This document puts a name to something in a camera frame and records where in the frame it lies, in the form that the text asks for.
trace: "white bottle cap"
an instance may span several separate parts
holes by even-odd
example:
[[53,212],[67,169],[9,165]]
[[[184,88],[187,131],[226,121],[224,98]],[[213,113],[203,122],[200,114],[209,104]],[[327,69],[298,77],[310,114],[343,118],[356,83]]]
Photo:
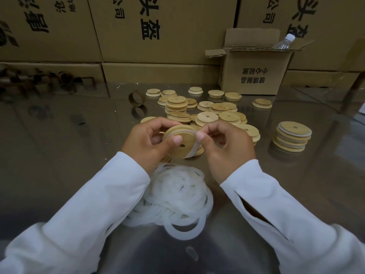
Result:
[[291,33],[288,33],[285,38],[290,42],[293,42],[295,40],[295,36],[292,35]]

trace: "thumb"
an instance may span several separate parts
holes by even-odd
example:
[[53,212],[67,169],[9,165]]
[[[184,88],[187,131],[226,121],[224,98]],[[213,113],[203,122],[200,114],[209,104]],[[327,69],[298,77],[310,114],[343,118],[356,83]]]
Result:
[[200,142],[200,144],[202,145],[202,147],[204,148],[204,150],[207,153],[213,152],[216,149],[218,149],[214,140],[210,136],[208,136],[206,133],[204,133],[202,131],[197,131],[195,136],[196,136],[196,139]]
[[170,137],[156,145],[156,148],[161,156],[165,156],[170,150],[175,149],[183,142],[181,135]]

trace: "person's left hand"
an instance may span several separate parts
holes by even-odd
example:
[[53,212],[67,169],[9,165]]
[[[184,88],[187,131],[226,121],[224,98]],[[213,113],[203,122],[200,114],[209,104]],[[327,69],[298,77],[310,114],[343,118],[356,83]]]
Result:
[[183,138],[180,135],[170,137],[162,142],[163,134],[169,128],[181,125],[164,117],[157,117],[133,127],[121,151],[133,158],[151,175],[167,153],[178,147]]

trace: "person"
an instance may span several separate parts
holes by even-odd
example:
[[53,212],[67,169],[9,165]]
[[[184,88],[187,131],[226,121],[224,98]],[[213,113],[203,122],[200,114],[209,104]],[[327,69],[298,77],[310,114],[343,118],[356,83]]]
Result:
[[[140,200],[160,160],[182,142],[179,135],[162,141],[159,132],[178,124],[158,117],[133,127],[121,152],[47,223],[34,224],[8,245],[0,273],[96,271],[107,236]],[[244,130],[215,121],[196,138],[214,179],[275,250],[281,273],[365,273],[365,245],[343,227],[320,221],[263,173]]]

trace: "open cardboard box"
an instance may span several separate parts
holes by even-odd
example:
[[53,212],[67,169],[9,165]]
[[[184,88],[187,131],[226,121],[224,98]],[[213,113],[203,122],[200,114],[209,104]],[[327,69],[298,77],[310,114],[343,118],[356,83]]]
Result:
[[206,50],[207,58],[222,57],[222,91],[276,95],[294,52],[312,42],[295,39],[290,49],[272,49],[279,36],[279,29],[227,29],[224,48]]

